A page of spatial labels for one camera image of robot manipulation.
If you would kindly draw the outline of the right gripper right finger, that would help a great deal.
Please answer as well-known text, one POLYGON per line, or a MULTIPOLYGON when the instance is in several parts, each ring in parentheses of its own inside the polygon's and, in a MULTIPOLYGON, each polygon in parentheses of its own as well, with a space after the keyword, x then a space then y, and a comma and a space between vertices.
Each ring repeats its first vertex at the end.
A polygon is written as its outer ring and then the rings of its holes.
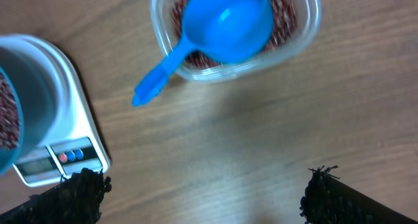
POLYGON ((300 216, 311 224, 417 224, 339 181, 333 167, 312 168, 300 200, 300 216))

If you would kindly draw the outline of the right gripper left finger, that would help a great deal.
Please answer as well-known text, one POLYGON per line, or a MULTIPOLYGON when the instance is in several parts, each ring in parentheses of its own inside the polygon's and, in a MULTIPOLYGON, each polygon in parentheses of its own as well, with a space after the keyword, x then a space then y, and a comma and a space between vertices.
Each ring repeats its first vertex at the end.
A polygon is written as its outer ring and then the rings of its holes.
POLYGON ((1 224, 95 224, 111 178, 88 168, 1 214, 1 224))

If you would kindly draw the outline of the blue plastic measuring scoop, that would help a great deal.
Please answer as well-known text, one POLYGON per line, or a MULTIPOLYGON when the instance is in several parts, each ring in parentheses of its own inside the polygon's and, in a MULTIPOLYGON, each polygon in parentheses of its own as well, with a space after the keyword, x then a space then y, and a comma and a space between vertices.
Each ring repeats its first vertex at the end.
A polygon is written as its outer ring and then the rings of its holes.
POLYGON ((220 63, 259 53, 274 27, 270 0, 189 0, 177 45, 134 88, 133 106, 148 104, 192 52, 220 63))

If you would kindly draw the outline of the teal round bowl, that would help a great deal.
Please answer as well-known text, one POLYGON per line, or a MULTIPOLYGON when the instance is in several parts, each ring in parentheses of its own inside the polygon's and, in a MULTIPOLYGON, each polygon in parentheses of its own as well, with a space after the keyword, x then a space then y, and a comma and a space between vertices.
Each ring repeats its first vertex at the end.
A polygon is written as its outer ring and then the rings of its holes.
POLYGON ((41 144, 55 120, 56 107, 42 73, 22 54, 2 48, 1 74, 11 86, 20 123, 17 148, 1 150, 1 173, 4 173, 41 144))

